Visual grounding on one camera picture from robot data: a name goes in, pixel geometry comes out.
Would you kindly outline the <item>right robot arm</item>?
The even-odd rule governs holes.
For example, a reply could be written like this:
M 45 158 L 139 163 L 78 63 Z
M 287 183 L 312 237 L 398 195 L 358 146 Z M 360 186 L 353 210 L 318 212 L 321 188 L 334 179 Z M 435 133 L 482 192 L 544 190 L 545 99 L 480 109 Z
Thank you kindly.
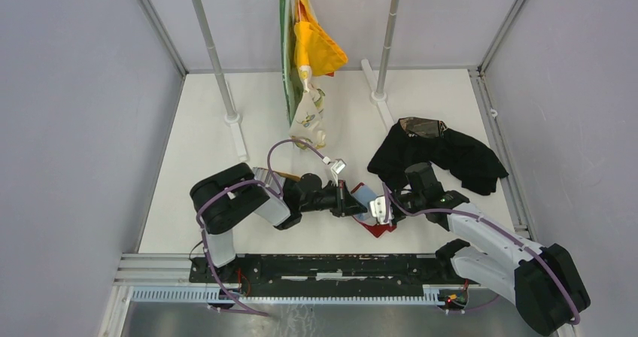
M 488 288 L 543 336 L 580 323 L 591 299 L 567 249 L 546 247 L 506 229 L 462 193 L 444 190 L 428 162 L 408 167 L 405 175 L 408 189 L 384 188 L 385 215 L 379 220 L 424 216 L 456 235 L 435 252 L 440 281 L 463 278 Z

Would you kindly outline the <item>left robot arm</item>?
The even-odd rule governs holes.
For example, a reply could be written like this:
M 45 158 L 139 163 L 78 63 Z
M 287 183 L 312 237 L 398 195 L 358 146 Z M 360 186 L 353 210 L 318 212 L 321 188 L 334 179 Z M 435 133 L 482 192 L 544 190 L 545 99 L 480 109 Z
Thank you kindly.
M 298 224 L 305 212 L 328 211 L 335 217 L 365 214 L 368 208 L 344 180 L 323 183 L 318 175 L 300 177 L 251 168 L 241 162 L 201 180 L 190 190 L 196 222 L 202 228 L 207 271 L 218 282 L 236 273 L 232 230 L 251 214 L 279 230 Z

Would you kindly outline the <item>black shirt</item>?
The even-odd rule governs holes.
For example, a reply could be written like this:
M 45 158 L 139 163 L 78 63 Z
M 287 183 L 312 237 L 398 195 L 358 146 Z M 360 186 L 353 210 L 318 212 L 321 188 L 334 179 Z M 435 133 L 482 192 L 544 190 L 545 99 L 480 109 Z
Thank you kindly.
M 404 171 L 421 162 L 449 171 L 463 188 L 483 196 L 494 193 L 498 180 L 509 176 L 495 152 L 481 141 L 441 120 L 420 117 L 404 117 L 392 125 L 367 171 L 398 190 L 408 184 Z

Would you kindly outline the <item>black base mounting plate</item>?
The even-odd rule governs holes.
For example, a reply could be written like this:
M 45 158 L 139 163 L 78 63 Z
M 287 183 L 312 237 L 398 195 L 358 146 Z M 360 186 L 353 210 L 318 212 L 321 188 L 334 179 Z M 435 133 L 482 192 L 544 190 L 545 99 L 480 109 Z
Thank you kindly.
M 216 272 L 247 297 L 423 296 L 425 286 L 474 284 L 432 254 L 244 254 Z

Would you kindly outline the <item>right metal rack pole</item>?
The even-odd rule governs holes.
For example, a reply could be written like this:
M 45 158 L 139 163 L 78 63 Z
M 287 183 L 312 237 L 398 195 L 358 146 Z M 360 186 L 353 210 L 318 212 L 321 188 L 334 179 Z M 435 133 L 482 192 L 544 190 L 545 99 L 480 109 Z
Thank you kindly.
M 392 125 L 395 124 L 388 105 L 388 97 L 384 87 L 390 61 L 390 51 L 393 44 L 399 4 L 400 0 L 390 0 L 378 72 L 375 73 L 373 71 L 368 59 L 362 59 L 360 62 L 363 74 L 370 88 L 369 100 L 374 106 L 376 106 L 381 121 L 387 131 L 389 131 Z

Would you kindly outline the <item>metal rack pole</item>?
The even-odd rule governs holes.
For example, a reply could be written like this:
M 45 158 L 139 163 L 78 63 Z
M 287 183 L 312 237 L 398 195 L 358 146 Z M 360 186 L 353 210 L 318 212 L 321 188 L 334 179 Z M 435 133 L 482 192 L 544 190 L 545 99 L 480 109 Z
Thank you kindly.
M 224 122 L 229 127 L 232 141 L 235 145 L 235 153 L 240 162 L 249 160 L 248 151 L 245 145 L 245 139 L 242 133 L 242 116 L 237 112 L 232 95 L 226 82 L 225 74 L 220 64 L 220 58 L 211 33 L 211 28 L 206 16 L 205 7 L 202 0 L 191 0 L 195 11 L 196 19 L 205 42 L 209 61 L 212 66 L 213 75 L 217 81 L 220 97 L 224 106 L 225 115 Z
M 388 105 L 388 97 L 384 87 L 390 61 L 390 51 L 393 44 L 399 4 L 400 0 L 390 0 L 378 72 L 375 73 L 373 71 L 368 59 L 362 59 L 360 62 L 363 74 L 370 88 L 369 100 L 374 106 L 376 106 L 381 121 L 387 131 L 389 131 L 392 125 L 395 124 Z

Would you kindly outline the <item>green hanging cloth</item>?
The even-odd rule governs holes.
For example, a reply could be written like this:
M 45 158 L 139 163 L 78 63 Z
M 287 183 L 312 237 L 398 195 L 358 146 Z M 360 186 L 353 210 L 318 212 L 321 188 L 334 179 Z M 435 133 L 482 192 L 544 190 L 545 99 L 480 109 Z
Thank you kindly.
M 293 0 L 279 0 L 281 70 L 287 119 L 291 126 L 302 98 L 302 85 L 293 65 L 296 37 L 293 30 Z

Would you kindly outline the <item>left metal rack pole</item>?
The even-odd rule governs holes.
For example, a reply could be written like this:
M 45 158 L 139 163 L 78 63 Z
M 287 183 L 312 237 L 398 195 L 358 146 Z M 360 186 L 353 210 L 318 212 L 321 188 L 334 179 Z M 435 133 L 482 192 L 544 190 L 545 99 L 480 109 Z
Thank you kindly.
M 226 82 L 225 74 L 220 64 L 220 58 L 211 33 L 211 28 L 206 16 L 205 7 L 202 0 L 191 0 L 195 11 L 196 19 L 205 42 L 209 61 L 212 66 L 213 75 L 217 81 L 220 97 L 224 106 L 225 115 L 224 122 L 229 127 L 232 141 L 235 145 L 235 153 L 240 162 L 249 160 L 248 151 L 245 145 L 245 139 L 242 133 L 242 116 L 237 112 L 232 95 Z

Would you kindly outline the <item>yellow floral hanging cloth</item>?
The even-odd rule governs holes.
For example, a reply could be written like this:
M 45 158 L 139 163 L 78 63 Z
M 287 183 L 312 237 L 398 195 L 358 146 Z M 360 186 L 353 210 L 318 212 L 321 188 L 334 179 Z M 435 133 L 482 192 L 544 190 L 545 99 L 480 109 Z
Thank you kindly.
M 348 61 L 345 51 L 320 25 L 310 0 L 293 0 L 296 37 L 293 65 L 302 85 L 302 98 L 289 136 L 319 149 L 326 145 L 325 92 L 318 80 L 332 77 Z

